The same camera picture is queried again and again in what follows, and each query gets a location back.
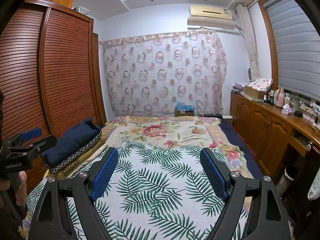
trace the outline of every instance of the floral blanket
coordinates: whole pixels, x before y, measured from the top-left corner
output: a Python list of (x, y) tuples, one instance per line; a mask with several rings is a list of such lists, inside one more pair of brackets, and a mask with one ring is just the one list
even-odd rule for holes
[[(202, 147), (160, 148), (124, 141), (119, 162), (105, 194), (95, 202), (112, 239), (205, 240), (217, 221), (224, 202), (218, 198), (200, 164)], [(108, 147), (80, 171), (90, 169)], [(225, 162), (220, 150), (215, 157)], [(28, 197), (32, 214), (47, 179)], [(68, 198), (78, 239), (85, 240), (73, 198)], [(247, 219), (242, 210), (233, 240), (241, 238)]]
[(229, 143), (221, 130), (218, 118), (181, 117), (136, 117), (119, 116), (107, 122), (102, 129), (109, 146), (120, 147), (123, 140), (137, 141), (162, 148), (185, 145), (200, 148), (218, 147), (231, 171), (253, 178), (247, 168), (244, 153), (238, 146)]

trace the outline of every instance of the wooden countertop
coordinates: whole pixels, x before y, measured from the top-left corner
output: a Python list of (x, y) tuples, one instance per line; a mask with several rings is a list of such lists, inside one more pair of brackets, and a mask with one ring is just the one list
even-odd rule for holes
[[(240, 94), (235, 94), (235, 96), (241, 97), (246, 99)], [(251, 101), (251, 103), (254, 106), (258, 106), (260, 108), (263, 108), (266, 112), (276, 115), (278, 118), (283, 120), (284, 122), (288, 123), (290, 126), (298, 130), (300, 133), (302, 133), (304, 136), (308, 137), (310, 141), (315, 143), (318, 147), (320, 147), (320, 132), (314, 131), (311, 127), (308, 126), (309, 120), (303, 117), (296, 117), (293, 114), (283, 114), (282, 108), (279, 108), (277, 106), (270, 106), (265, 105), (263, 103), (256, 103)]]

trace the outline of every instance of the wooden sliding door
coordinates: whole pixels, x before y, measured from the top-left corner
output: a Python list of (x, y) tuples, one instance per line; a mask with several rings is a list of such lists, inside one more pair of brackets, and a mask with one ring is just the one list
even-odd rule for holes
[[(36, 127), (42, 137), (59, 138), (85, 118), (106, 122), (99, 66), (92, 68), (92, 27), (91, 18), (44, 0), (27, 0), (14, 14), (0, 36), (2, 138)], [(45, 171), (34, 160), (28, 192)]]

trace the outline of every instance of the yellow air conditioner unit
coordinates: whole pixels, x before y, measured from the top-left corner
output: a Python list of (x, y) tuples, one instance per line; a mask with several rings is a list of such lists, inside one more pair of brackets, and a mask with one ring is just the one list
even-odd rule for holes
[(211, 6), (191, 5), (188, 25), (214, 27), (233, 30), (236, 22), (232, 20), (231, 11)]

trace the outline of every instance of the trash can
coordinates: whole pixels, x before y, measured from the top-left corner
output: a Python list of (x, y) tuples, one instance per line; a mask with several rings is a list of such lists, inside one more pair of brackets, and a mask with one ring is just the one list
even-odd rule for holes
[(276, 186), (276, 190), (280, 196), (284, 194), (290, 184), (294, 181), (297, 173), (298, 169), (294, 166), (288, 165), (284, 168), (284, 173)]

